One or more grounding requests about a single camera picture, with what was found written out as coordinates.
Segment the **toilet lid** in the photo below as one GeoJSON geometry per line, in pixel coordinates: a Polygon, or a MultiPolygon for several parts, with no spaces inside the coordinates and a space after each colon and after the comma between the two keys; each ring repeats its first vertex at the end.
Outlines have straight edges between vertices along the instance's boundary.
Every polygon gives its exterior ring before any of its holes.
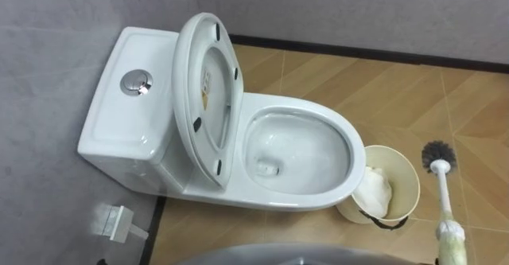
{"type": "Polygon", "coordinates": [[[189,157],[223,188],[231,173],[242,94],[242,73],[223,23],[213,14],[197,14],[178,37],[172,99],[189,157]]]}

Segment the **wall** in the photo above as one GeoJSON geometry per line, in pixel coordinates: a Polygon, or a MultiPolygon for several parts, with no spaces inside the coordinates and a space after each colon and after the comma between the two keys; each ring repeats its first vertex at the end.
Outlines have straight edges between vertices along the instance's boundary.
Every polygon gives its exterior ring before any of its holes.
{"type": "Polygon", "coordinates": [[[509,0],[198,0],[228,31],[509,63],[509,0]]]}
{"type": "Polygon", "coordinates": [[[148,228],[154,197],[76,153],[102,67],[123,26],[179,30],[196,0],[0,0],[2,264],[138,264],[143,242],[95,236],[95,211],[126,205],[148,228]]]}

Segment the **flush button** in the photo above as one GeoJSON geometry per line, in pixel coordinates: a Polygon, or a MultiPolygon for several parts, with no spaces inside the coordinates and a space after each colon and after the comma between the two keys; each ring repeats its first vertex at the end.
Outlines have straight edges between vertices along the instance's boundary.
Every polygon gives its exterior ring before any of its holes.
{"type": "Polygon", "coordinates": [[[126,95],[145,95],[152,87],[152,76],[145,70],[129,71],[120,80],[120,89],[126,95]]]}

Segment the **wood-look tile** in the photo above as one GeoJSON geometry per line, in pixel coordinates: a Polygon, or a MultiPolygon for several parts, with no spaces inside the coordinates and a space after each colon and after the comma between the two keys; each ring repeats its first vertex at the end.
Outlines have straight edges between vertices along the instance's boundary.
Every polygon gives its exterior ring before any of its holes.
{"type": "MultiPolygon", "coordinates": [[[[478,138],[501,138],[507,133],[509,76],[466,73],[468,79],[446,92],[453,133],[478,138]]],[[[450,81],[443,75],[444,84],[450,81]]]]}
{"type": "Polygon", "coordinates": [[[420,66],[425,76],[408,88],[395,92],[395,98],[372,116],[371,123],[419,131],[447,131],[449,117],[440,69],[420,66]]]}
{"type": "Polygon", "coordinates": [[[468,223],[509,231],[509,149],[496,140],[456,136],[468,223]]]}
{"type": "Polygon", "coordinates": [[[302,98],[335,109],[359,88],[385,72],[391,65],[390,62],[359,59],[302,98]]]}
{"type": "Polygon", "coordinates": [[[213,249],[250,214],[251,209],[169,199],[150,264],[171,264],[213,249]]]}
{"type": "Polygon", "coordinates": [[[303,64],[317,56],[320,56],[320,54],[285,51],[285,67],[283,70],[283,76],[297,68],[300,68],[303,64]]]}
{"type": "Polygon", "coordinates": [[[357,61],[355,58],[315,55],[305,63],[293,62],[295,57],[285,56],[285,75],[281,95],[301,98],[327,83],[337,73],[357,61]]]}
{"type": "Polygon", "coordinates": [[[333,207],[264,212],[168,199],[152,265],[218,247],[294,241],[362,248],[431,264],[437,256],[439,196],[437,178],[422,168],[421,150],[435,139],[457,152],[459,168],[448,175],[448,184],[454,216],[467,229],[468,264],[509,263],[509,76],[234,48],[246,92],[321,103],[349,119],[366,146],[390,146],[404,154],[420,178],[419,204],[403,228],[390,232],[353,224],[333,207]]]}
{"type": "Polygon", "coordinates": [[[478,265],[509,264],[509,232],[497,232],[478,228],[470,229],[478,265]]]}
{"type": "MultiPolygon", "coordinates": [[[[421,151],[427,142],[443,140],[453,146],[453,138],[450,134],[439,132],[412,131],[394,127],[380,127],[354,123],[365,146],[383,145],[389,146],[402,153],[414,166],[421,184],[421,196],[413,217],[423,220],[439,220],[440,201],[438,192],[438,180],[422,168],[421,151]]],[[[467,224],[467,213],[464,207],[464,198],[461,187],[461,175],[451,173],[448,176],[449,193],[453,213],[458,222],[467,224]]]]}
{"type": "Polygon", "coordinates": [[[243,70],[244,91],[263,94],[279,94],[281,87],[283,51],[261,61],[249,70],[243,70]]]}
{"type": "Polygon", "coordinates": [[[248,72],[281,50],[265,49],[245,45],[234,45],[237,61],[244,72],[248,72]]]}
{"type": "Polygon", "coordinates": [[[369,123],[376,113],[397,99],[398,94],[424,78],[425,73],[419,70],[417,65],[393,64],[382,75],[361,85],[336,109],[351,121],[369,123]]]}
{"type": "Polygon", "coordinates": [[[436,224],[409,220],[399,230],[353,224],[336,208],[314,212],[268,212],[266,242],[316,242],[388,253],[415,262],[432,263],[437,256],[436,224]]]}

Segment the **white toilet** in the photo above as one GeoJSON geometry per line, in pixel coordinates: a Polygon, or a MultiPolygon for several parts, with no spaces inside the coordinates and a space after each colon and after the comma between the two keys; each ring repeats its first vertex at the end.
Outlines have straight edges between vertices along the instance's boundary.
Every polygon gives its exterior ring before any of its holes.
{"type": "Polygon", "coordinates": [[[360,136],[335,111],[244,92],[213,14],[197,14],[180,33],[122,31],[78,152],[141,193],[285,211],[341,202],[365,166],[360,136]]]}

